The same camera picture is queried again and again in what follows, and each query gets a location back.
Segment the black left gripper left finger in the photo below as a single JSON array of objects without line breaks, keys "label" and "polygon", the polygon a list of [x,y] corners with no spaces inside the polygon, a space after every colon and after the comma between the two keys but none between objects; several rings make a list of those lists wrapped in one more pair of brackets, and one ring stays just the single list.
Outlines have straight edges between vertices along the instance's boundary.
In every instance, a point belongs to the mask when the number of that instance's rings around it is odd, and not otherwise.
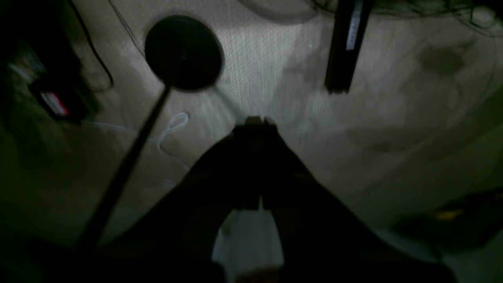
[{"label": "black left gripper left finger", "polygon": [[233,211],[257,211],[262,119],[246,118],[194,163],[181,183],[122,235],[100,249],[101,283],[224,282],[211,259]]}]

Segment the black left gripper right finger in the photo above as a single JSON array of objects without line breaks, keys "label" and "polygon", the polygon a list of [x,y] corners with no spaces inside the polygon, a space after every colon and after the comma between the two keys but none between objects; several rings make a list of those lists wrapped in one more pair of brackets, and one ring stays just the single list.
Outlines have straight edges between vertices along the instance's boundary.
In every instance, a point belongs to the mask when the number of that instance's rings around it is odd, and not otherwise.
[{"label": "black left gripper right finger", "polygon": [[277,225],[285,283],[456,283],[443,264],[413,258],[379,238],[321,185],[268,118],[264,206]]}]

